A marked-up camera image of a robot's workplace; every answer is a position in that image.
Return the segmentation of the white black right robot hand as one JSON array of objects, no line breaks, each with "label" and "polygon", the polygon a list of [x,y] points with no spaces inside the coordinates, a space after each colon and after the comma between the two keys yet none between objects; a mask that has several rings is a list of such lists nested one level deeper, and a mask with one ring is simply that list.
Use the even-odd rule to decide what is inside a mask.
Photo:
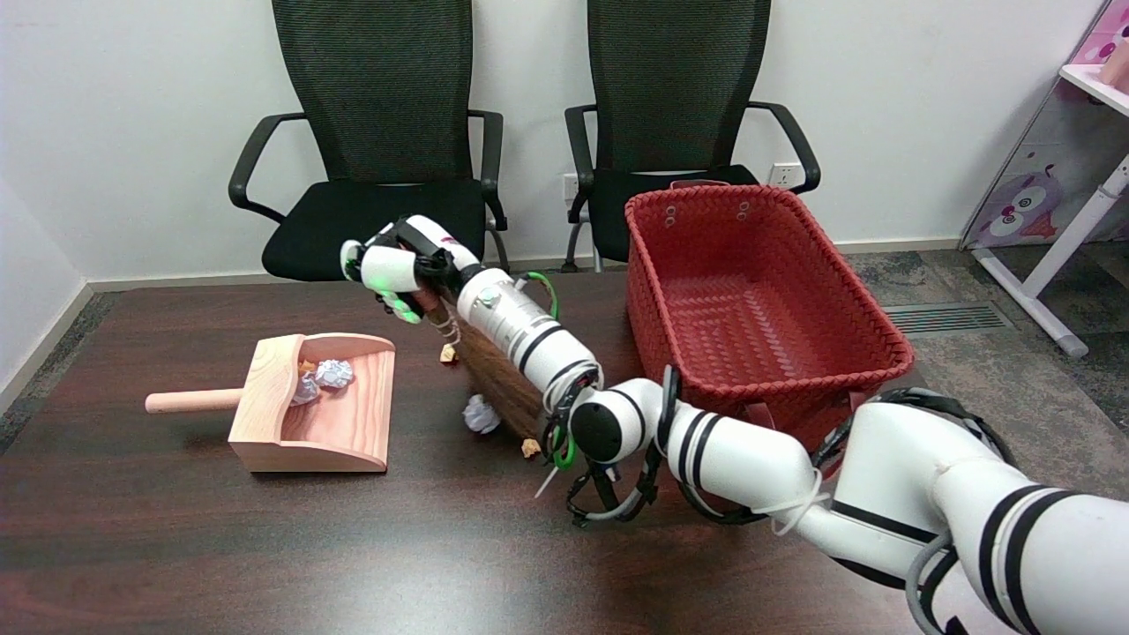
[{"label": "white black right robot hand", "polygon": [[426,315],[415,293],[436,288],[457,295],[483,270],[467,246],[423,214],[390,221],[367,241],[347,240],[340,266],[347,280],[374,292],[386,313],[412,325]]}]

